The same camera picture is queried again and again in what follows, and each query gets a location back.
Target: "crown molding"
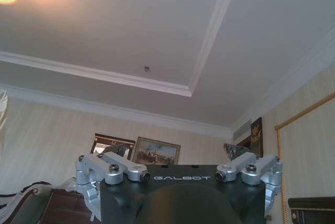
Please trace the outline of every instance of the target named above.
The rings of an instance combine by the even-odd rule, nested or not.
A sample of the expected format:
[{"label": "crown molding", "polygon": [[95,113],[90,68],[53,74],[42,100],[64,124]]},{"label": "crown molding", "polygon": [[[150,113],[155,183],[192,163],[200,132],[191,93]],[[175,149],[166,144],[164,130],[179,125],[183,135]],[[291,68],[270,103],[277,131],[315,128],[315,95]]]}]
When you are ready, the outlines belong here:
[{"label": "crown molding", "polygon": [[90,79],[102,80],[111,83],[130,85],[138,88],[151,89],[158,92],[166,92],[186,97],[191,97],[188,86],[168,83],[144,77],[126,75],[112,71],[98,70],[94,68],[62,63],[26,55],[0,51],[0,61],[14,63],[48,71],[56,71],[70,75],[88,77]]},{"label": "crown molding", "polygon": [[335,62],[335,28],[271,86],[230,129],[234,132],[249,119],[254,121],[264,116],[333,62]]},{"label": "crown molding", "polygon": [[86,113],[138,121],[143,124],[150,124],[197,133],[200,135],[222,138],[225,141],[230,141],[232,139],[232,133],[230,129],[224,126],[210,125],[202,122],[148,113],[145,111],[100,104],[82,99],[59,96],[5,84],[0,84],[0,89],[5,90],[8,93],[9,98],[13,97],[35,103],[43,103],[61,108],[83,111]]},{"label": "crown molding", "polygon": [[189,90],[191,93],[194,92],[198,81],[200,79],[201,73],[209,56],[209,53],[212,49],[228,6],[231,0],[216,0],[214,11],[211,15],[209,24],[206,29],[205,37],[198,55],[198,58],[195,62],[195,66],[189,81]]}]

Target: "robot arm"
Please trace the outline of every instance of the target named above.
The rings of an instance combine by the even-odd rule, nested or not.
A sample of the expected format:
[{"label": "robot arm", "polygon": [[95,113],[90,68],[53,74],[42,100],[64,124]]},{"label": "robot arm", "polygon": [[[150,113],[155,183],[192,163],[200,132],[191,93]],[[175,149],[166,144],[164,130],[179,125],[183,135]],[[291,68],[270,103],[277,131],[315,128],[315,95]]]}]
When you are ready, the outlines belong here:
[{"label": "robot arm", "polygon": [[241,173],[241,180],[247,185],[266,184],[265,216],[274,204],[274,197],[280,192],[282,184],[283,163],[274,155],[266,155],[258,159],[253,153],[246,152],[226,165],[218,165],[215,179],[219,182],[236,180]]},{"label": "robot arm", "polygon": [[147,167],[135,164],[113,152],[95,156],[87,154],[79,156],[76,161],[77,191],[84,195],[88,209],[101,221],[101,205],[99,183],[102,180],[109,185],[120,184],[124,179],[135,182],[146,182],[150,179]]}]

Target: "logo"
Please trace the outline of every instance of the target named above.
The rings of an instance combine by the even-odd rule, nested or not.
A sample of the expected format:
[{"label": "logo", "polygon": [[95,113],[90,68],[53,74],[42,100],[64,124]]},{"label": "logo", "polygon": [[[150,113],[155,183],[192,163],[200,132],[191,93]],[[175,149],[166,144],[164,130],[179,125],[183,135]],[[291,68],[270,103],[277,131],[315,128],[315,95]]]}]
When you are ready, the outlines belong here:
[{"label": "logo", "polygon": [[155,176],[153,179],[155,181],[201,181],[201,180],[209,180],[210,176],[183,176],[177,178],[175,176]]}]

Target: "screw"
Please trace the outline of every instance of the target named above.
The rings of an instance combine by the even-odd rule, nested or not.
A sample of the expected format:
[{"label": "screw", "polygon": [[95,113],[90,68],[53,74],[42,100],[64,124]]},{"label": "screw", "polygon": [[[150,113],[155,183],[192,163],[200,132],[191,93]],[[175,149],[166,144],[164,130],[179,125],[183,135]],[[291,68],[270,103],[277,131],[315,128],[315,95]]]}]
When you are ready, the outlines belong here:
[{"label": "screw", "polygon": [[117,164],[109,165],[109,171],[110,172],[117,172],[117,171],[119,171],[119,165],[117,165]]},{"label": "screw", "polygon": [[142,182],[147,182],[150,179],[150,173],[144,172],[140,175]]},{"label": "screw", "polygon": [[226,175],[224,173],[217,172],[214,174],[214,178],[218,182],[223,182],[226,178]]},{"label": "screw", "polygon": [[246,169],[248,172],[256,172],[256,166],[253,164],[247,165]]}]

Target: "ceiling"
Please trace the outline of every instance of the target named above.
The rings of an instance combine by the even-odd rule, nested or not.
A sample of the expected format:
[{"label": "ceiling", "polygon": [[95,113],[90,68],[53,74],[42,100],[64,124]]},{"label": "ceiling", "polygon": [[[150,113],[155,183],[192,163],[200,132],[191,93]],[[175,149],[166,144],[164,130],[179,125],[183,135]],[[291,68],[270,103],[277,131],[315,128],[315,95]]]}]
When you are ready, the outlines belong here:
[{"label": "ceiling", "polygon": [[0,12],[0,83],[222,126],[335,27],[333,0],[19,0]]}]

